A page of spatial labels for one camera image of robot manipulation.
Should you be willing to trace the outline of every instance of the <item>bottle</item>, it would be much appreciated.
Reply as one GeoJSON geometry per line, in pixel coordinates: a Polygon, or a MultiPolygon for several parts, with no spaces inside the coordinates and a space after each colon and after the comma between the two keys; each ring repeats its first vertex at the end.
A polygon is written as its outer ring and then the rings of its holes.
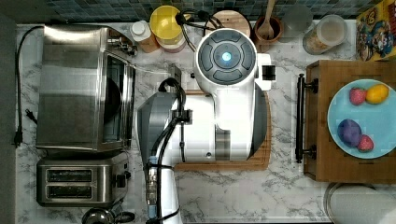
{"type": "Polygon", "coordinates": [[[131,26],[131,34],[134,41],[137,42],[140,48],[146,53],[151,53],[160,48],[160,45],[149,29],[149,25],[146,21],[134,22],[131,26]]]}

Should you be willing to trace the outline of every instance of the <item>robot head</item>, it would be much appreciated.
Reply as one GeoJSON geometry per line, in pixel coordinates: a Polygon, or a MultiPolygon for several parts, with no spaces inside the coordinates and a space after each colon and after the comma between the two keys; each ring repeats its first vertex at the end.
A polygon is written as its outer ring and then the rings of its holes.
{"type": "Polygon", "coordinates": [[[195,51],[194,74],[201,89],[253,82],[257,50],[253,42],[234,29],[206,35],[195,51]]]}

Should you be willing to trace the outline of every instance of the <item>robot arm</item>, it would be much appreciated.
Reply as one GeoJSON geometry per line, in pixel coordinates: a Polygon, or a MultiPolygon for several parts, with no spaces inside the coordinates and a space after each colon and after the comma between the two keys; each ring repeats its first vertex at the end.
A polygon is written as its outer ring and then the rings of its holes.
{"type": "Polygon", "coordinates": [[[258,56],[245,35],[219,29],[204,37],[194,57],[194,74],[206,95],[186,96],[168,78],[139,107],[135,132],[147,164],[148,223],[182,222],[176,164],[247,160],[258,149],[266,134],[262,91],[271,89],[271,80],[259,76],[268,72],[259,68],[270,64],[269,55],[258,56]],[[164,92],[165,84],[177,93],[164,92]]]}

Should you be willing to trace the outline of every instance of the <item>kitchen counter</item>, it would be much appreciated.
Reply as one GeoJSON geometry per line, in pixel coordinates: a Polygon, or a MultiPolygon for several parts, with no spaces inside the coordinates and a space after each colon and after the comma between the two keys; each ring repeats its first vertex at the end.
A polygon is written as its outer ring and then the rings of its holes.
{"type": "MultiPolygon", "coordinates": [[[[129,37],[128,23],[112,23],[112,27],[129,37]]],[[[276,43],[267,53],[276,66],[276,84],[268,91],[271,107],[272,151],[270,164],[264,171],[238,172],[176,172],[178,198],[184,222],[330,222],[323,209],[323,196],[329,183],[320,183],[304,176],[303,166],[296,163],[295,122],[297,77],[307,65],[319,59],[353,60],[353,21],[348,21],[348,40],[325,54],[307,54],[302,36],[289,43],[276,43]]],[[[20,26],[18,41],[29,29],[20,26]]],[[[202,31],[189,29],[192,42],[197,45],[202,31]]],[[[39,79],[41,74],[42,30],[32,32],[25,40],[21,55],[22,111],[29,109],[37,115],[39,79]]],[[[180,53],[166,53],[159,49],[150,54],[139,50],[131,57],[136,64],[134,108],[138,108],[156,92],[169,74],[168,64],[181,69],[185,89],[197,89],[192,73],[193,53],[188,46],[180,53]]],[[[88,208],[44,208],[35,201],[35,164],[43,151],[35,149],[35,124],[23,116],[23,137],[17,149],[17,214],[18,223],[80,223],[88,208]]],[[[135,223],[145,223],[145,181],[142,161],[133,143],[129,192],[123,209],[136,214],[135,223]]],[[[394,186],[378,186],[396,195],[394,186]]]]}

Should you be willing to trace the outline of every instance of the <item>wooden cutting board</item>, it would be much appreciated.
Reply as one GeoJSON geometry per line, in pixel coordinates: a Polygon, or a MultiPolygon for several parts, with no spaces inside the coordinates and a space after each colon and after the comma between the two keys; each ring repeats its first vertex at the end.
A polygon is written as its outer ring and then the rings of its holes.
{"type": "MultiPolygon", "coordinates": [[[[187,94],[203,94],[201,91],[186,91],[187,94]]],[[[268,95],[265,92],[267,105],[267,133],[260,148],[247,161],[214,161],[214,162],[184,162],[175,166],[177,171],[242,171],[265,170],[268,167],[271,154],[271,110],[268,95]]]]}
{"type": "MultiPolygon", "coordinates": [[[[233,28],[250,37],[251,25],[248,20],[239,12],[233,10],[222,10],[213,15],[219,19],[225,28],[233,28]]],[[[207,27],[215,28],[212,23],[208,22],[207,27]]],[[[204,35],[212,31],[204,30],[204,35]]]]}
{"type": "Polygon", "coordinates": [[[324,182],[396,183],[396,150],[373,160],[355,158],[335,144],[327,125],[330,102],[347,83],[375,79],[396,90],[396,62],[321,60],[306,68],[305,82],[314,78],[318,78],[318,93],[305,91],[304,148],[316,145],[318,155],[315,160],[304,156],[304,173],[324,182]]]}

